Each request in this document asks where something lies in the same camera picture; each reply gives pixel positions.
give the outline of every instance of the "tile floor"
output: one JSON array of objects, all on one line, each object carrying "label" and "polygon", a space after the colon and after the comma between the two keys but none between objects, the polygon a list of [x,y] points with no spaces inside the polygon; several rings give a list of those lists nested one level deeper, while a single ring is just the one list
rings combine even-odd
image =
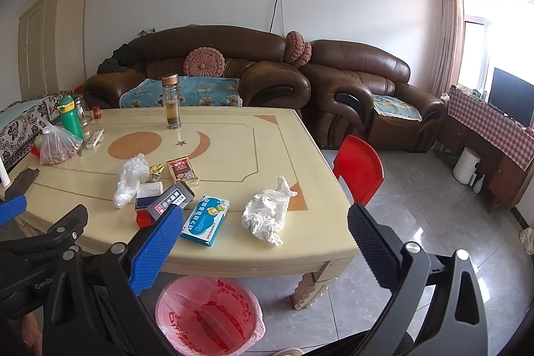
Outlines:
[{"label": "tile floor", "polygon": [[[335,151],[323,154],[332,166]],[[509,211],[487,214],[480,197],[459,184],[433,152],[380,152],[385,181],[367,208],[378,223],[390,225],[403,241],[420,242],[427,252],[452,254],[465,248],[478,269],[488,320],[489,355],[495,356],[522,321],[534,297],[534,267],[518,234],[520,225]],[[350,192],[343,182],[344,190]],[[0,228],[0,240],[8,230]],[[159,292],[175,276],[160,273],[141,294],[153,311]],[[243,279],[260,300],[266,333],[247,354],[271,355],[285,347],[308,351],[338,338],[369,329],[390,293],[376,283],[363,257],[356,258],[336,284],[306,310],[296,311],[289,295],[300,276]],[[409,332],[423,322],[432,288],[427,288]]]}]

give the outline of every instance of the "checkered tablecloth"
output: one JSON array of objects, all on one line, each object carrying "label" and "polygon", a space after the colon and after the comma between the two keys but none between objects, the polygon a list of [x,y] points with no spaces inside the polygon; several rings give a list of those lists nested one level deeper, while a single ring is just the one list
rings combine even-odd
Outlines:
[{"label": "checkered tablecloth", "polygon": [[482,100],[461,93],[455,88],[449,91],[449,115],[477,132],[496,146],[522,170],[526,170],[534,158],[534,137],[520,124],[505,117]]}]

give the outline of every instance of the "pink curtain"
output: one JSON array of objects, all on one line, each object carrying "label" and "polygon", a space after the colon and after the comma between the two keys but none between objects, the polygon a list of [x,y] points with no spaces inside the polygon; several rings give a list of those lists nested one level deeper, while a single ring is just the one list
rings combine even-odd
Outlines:
[{"label": "pink curtain", "polygon": [[440,97],[456,84],[464,48],[464,0],[443,0],[441,32],[432,75],[432,94]]}]

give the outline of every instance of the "white cloth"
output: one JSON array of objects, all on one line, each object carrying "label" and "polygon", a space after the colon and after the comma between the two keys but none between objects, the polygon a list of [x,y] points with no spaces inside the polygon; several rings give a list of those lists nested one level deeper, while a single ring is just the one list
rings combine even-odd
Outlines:
[{"label": "white cloth", "polygon": [[519,241],[523,243],[528,255],[534,254],[534,230],[527,228],[519,233]]},{"label": "white cloth", "polygon": [[278,233],[286,223],[286,212],[289,200],[297,195],[289,188],[287,180],[278,177],[278,187],[265,189],[247,203],[241,223],[245,228],[250,227],[254,237],[280,246],[283,242]]}]

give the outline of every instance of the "orange crescent moon design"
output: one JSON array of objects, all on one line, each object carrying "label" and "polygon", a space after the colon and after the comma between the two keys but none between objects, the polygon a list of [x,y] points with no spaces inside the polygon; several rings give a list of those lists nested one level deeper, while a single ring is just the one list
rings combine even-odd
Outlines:
[{"label": "orange crescent moon design", "polygon": [[198,144],[197,148],[193,150],[191,154],[189,154],[189,159],[194,159],[195,157],[198,157],[202,154],[204,154],[209,146],[211,145],[212,141],[209,140],[209,136],[202,132],[197,132],[200,136],[200,143]]}]

